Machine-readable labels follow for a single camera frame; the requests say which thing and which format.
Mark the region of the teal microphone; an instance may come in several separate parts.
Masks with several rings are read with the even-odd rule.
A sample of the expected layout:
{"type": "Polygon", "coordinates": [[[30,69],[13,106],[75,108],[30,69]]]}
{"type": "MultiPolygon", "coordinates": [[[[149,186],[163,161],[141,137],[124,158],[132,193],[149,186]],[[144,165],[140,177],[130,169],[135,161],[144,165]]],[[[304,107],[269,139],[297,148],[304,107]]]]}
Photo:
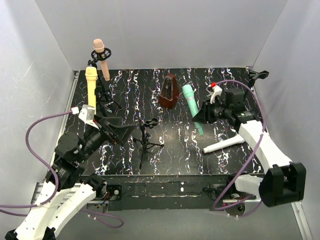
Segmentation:
{"type": "MultiPolygon", "coordinates": [[[[194,90],[193,90],[193,88],[192,88],[192,86],[190,84],[185,84],[182,87],[182,92],[183,92],[184,98],[187,101],[191,116],[194,117],[199,112],[197,103],[195,101],[194,90]]],[[[204,130],[203,130],[202,125],[200,123],[198,123],[198,122],[194,122],[194,124],[195,124],[196,129],[198,130],[198,133],[201,136],[203,136],[204,135],[204,130]]]]}

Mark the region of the yellow microphone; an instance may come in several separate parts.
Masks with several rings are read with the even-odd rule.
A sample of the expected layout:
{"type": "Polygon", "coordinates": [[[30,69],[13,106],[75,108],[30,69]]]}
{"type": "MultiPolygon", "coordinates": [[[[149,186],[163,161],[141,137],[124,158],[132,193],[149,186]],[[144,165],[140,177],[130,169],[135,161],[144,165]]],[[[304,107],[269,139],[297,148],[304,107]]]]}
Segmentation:
{"type": "Polygon", "coordinates": [[[85,69],[85,78],[87,82],[88,105],[96,108],[97,100],[96,100],[95,90],[97,87],[97,79],[98,79],[97,69],[93,66],[88,66],[85,69]]]}

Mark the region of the small black tripod clip stand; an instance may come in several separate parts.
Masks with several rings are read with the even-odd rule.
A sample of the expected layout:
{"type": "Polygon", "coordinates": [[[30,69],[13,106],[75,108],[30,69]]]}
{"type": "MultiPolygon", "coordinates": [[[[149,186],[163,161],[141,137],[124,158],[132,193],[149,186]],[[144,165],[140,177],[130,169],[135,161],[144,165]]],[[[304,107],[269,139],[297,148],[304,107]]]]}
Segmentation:
{"type": "Polygon", "coordinates": [[[147,128],[153,129],[155,126],[158,125],[158,119],[152,118],[150,120],[139,120],[139,130],[141,131],[141,139],[137,139],[135,137],[132,138],[133,142],[139,142],[142,146],[142,154],[140,158],[139,170],[142,169],[143,165],[143,158],[144,155],[153,147],[161,147],[163,148],[165,145],[163,143],[152,143],[149,141],[150,134],[147,132],[147,128]]]}

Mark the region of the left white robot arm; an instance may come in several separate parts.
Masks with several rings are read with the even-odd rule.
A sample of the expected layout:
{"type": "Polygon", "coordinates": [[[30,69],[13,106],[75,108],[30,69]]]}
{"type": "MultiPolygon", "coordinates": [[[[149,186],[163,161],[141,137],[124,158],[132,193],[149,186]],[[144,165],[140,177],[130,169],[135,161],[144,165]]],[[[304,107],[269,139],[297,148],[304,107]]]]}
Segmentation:
{"type": "Polygon", "coordinates": [[[121,121],[121,117],[94,116],[83,137],[67,132],[59,138],[35,204],[21,225],[6,233],[6,240],[54,240],[88,202],[105,197],[108,183],[95,173],[81,179],[81,164],[105,142],[123,146],[128,141],[136,126],[121,121]]]}

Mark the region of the black round-base mic stand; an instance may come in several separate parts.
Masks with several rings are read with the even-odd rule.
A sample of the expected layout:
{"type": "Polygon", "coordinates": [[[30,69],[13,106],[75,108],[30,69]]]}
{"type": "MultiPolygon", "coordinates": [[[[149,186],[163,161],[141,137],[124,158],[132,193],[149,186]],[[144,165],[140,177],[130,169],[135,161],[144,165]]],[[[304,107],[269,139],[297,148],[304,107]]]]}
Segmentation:
{"type": "Polygon", "coordinates": [[[101,117],[107,117],[107,110],[105,104],[108,102],[109,97],[107,96],[107,91],[101,85],[98,85],[95,88],[95,97],[96,97],[96,115],[101,117]]]}

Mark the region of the pink microphone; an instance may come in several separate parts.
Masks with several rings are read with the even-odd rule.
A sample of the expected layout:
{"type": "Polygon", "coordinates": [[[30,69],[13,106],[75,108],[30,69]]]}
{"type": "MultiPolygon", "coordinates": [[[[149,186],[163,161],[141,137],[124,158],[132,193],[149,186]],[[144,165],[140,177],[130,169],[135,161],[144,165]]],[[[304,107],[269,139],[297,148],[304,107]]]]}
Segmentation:
{"type": "Polygon", "coordinates": [[[103,41],[99,38],[95,39],[93,41],[93,48],[99,58],[103,77],[104,77],[105,81],[108,82],[108,81],[110,81],[110,73],[109,73],[109,68],[108,68],[108,63],[107,63],[107,54],[105,51],[105,45],[104,45],[103,41]]]}

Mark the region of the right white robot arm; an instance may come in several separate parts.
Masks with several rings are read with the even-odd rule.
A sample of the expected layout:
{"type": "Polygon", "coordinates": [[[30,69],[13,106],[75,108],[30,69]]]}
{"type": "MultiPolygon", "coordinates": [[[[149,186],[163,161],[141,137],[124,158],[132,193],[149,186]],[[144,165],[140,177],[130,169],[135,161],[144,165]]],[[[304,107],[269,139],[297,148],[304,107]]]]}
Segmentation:
{"type": "Polygon", "coordinates": [[[193,122],[212,124],[217,120],[226,120],[233,126],[250,148],[256,150],[264,177],[241,174],[230,181],[229,193],[242,192],[261,198],[267,207],[274,207],[303,200],[306,183],[306,168],[294,163],[273,142],[258,117],[244,104],[241,89],[232,88],[225,92],[219,86],[208,86],[210,99],[203,102],[193,122]]]}

